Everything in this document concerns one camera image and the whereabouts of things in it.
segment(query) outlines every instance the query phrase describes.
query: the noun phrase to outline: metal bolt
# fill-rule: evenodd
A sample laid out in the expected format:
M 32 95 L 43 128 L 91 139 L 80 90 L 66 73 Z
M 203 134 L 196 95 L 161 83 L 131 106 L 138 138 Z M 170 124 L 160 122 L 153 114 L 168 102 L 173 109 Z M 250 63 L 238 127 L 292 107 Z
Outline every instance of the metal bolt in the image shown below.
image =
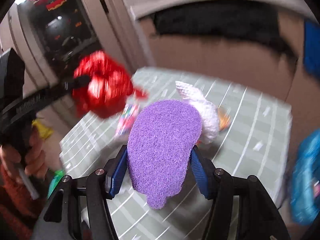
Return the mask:
M 217 168 L 217 169 L 215 170 L 215 172 L 216 172 L 218 175 L 222 175 L 222 174 L 224 173 L 224 170 L 221 169 L 221 168 Z
M 104 173 L 104 169 L 97 169 L 96 174 L 97 175 L 102 175 Z
M 61 180 L 62 180 L 62 182 L 67 182 L 70 180 L 70 178 L 71 177 L 69 175 L 64 175 Z
M 251 180 L 252 182 L 257 182 L 258 180 L 257 177 L 254 175 L 250 175 L 248 179 Z

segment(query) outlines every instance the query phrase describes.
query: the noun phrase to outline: red shiny bag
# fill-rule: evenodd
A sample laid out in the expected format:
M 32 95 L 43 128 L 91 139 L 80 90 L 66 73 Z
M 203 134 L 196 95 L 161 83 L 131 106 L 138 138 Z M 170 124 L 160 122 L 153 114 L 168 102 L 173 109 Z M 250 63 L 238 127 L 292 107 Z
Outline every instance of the red shiny bag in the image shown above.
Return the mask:
M 81 60 L 74 77 L 81 75 L 90 76 L 91 82 L 87 87 L 73 91 L 79 115 L 92 111 L 105 119 L 121 112 L 127 97 L 134 92 L 137 97 L 145 97 L 141 90 L 133 87 L 124 67 L 103 51 L 96 51 Z

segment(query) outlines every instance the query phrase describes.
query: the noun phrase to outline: purple felt object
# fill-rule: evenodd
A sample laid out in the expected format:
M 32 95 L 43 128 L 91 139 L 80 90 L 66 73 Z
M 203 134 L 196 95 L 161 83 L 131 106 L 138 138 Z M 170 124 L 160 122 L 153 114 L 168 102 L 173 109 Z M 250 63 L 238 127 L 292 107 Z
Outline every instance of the purple felt object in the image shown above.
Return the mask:
M 128 141 L 132 187 L 147 195 L 154 209 L 177 195 L 185 179 L 191 150 L 200 137 L 199 112 L 178 100 L 145 107 L 133 124 Z

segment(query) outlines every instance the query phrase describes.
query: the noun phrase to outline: checkered tablecloth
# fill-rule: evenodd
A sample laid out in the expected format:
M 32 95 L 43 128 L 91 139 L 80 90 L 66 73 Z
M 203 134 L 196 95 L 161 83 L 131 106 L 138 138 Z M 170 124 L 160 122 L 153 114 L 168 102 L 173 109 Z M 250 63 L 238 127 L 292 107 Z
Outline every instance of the checkered tablecloth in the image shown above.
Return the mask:
M 180 99 L 176 80 L 200 88 L 207 100 L 231 115 L 230 128 L 211 145 L 199 147 L 204 157 L 234 176 L 258 176 L 275 201 L 287 159 L 291 107 L 248 87 L 193 73 L 146 67 L 133 76 L 133 82 L 150 94 L 146 104 Z M 103 121 L 91 113 L 82 118 L 61 141 L 60 158 L 67 174 L 87 176 L 116 156 L 122 145 L 113 139 L 117 121 L 118 117 Z M 182 191 L 158 211 L 146 204 L 145 195 L 130 187 L 127 177 L 125 184 L 127 190 L 108 201 L 120 239 L 201 239 L 212 203 L 200 194 L 189 171 Z M 229 239 L 235 238 L 238 207 L 235 197 Z

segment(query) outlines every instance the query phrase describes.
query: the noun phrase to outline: white knitted object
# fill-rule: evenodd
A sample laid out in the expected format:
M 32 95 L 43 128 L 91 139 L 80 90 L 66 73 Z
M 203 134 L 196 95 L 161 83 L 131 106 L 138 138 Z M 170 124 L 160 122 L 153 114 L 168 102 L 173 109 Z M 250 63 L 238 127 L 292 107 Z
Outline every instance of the white knitted object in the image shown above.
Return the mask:
M 219 117 L 217 107 L 207 101 L 201 90 L 193 85 L 176 81 L 176 89 L 182 101 L 195 107 L 202 119 L 202 133 L 199 138 L 205 144 L 209 144 L 219 133 Z

